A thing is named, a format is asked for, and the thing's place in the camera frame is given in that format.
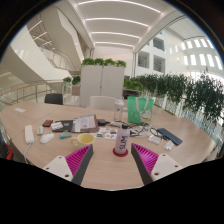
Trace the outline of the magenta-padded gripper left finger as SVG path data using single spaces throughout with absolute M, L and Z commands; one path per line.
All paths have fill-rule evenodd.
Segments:
M 57 156 L 44 167 L 44 170 L 76 185 L 81 185 L 92 156 L 93 145 L 90 144 L 68 156 Z

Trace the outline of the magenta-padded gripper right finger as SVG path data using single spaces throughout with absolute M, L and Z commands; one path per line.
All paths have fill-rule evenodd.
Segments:
M 182 166 L 168 154 L 156 154 L 134 143 L 131 144 L 131 154 L 135 159 L 144 185 L 182 169 Z

